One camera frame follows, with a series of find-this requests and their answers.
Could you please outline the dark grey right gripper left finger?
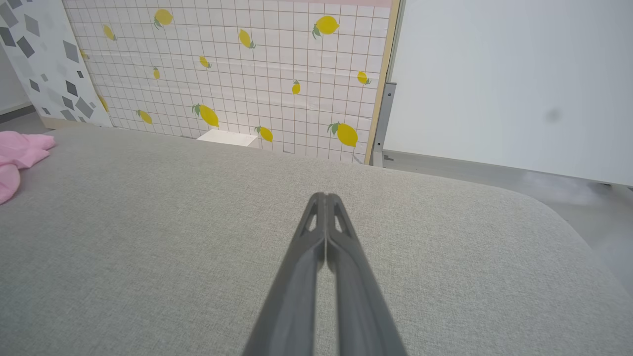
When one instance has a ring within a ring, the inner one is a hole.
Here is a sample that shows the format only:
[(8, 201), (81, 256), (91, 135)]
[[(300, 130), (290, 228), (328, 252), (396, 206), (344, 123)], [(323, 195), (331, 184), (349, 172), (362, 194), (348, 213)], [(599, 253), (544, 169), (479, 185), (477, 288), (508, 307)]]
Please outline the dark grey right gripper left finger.
[(309, 200), (242, 356), (314, 356), (317, 275), (325, 261), (326, 195)]

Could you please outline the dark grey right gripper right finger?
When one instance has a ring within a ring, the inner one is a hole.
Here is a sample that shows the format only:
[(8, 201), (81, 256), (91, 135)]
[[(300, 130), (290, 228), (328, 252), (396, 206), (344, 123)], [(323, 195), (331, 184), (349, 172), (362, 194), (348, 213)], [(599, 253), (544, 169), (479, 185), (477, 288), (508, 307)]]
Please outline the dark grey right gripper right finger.
[(342, 200), (326, 195), (326, 261), (335, 275), (339, 356), (407, 356)]

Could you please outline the pink shorts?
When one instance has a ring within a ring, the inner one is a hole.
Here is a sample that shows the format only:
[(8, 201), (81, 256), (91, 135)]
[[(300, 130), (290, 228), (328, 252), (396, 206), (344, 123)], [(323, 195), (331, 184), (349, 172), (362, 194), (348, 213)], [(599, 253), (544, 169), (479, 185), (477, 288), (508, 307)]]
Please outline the pink shorts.
[(0, 132), (0, 205), (10, 200), (21, 182), (20, 170), (33, 167), (50, 155), (54, 137), (45, 134)]

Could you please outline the white box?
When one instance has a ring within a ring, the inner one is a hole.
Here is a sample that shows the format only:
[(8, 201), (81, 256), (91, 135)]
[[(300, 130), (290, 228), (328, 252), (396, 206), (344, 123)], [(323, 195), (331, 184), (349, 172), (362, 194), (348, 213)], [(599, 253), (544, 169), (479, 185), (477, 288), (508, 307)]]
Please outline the white box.
[(200, 135), (197, 140), (222, 144), (237, 145), (249, 148), (261, 148), (258, 137), (251, 134), (235, 133), (212, 129)]

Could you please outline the lemon print grid panel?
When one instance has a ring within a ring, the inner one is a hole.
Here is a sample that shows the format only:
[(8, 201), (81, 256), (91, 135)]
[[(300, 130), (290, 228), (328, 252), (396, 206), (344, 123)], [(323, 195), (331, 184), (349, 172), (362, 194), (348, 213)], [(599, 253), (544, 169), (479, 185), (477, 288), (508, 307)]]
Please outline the lemon print grid panel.
[(62, 0), (116, 128), (366, 164), (400, 0)]

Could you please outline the plain white board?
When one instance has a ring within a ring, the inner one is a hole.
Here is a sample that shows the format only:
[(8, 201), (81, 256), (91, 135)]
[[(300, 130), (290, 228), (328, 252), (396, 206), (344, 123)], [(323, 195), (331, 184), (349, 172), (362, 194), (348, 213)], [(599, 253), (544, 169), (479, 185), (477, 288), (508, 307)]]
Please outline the plain white board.
[(633, 0), (406, 0), (385, 148), (633, 186)]

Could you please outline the white panel with grey shapes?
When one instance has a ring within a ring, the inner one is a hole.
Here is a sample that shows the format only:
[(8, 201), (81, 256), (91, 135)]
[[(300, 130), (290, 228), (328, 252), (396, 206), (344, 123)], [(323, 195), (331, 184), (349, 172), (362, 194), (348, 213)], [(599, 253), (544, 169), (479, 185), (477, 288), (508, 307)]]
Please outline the white panel with grey shapes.
[(45, 128), (111, 128), (62, 0), (0, 0), (0, 45)]

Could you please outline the grey metal bracket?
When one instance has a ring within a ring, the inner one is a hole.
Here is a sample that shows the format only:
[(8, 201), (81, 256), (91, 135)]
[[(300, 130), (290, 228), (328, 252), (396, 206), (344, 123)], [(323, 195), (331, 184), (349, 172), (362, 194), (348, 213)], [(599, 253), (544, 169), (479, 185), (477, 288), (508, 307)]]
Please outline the grey metal bracket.
[(385, 83), (384, 86), (380, 110), (378, 111), (377, 128), (375, 131), (375, 137), (371, 151), (371, 162), (372, 165), (375, 167), (384, 167), (384, 140), (386, 139), (386, 131), (388, 128), (391, 109), (393, 107), (393, 99), (396, 87), (396, 83)]

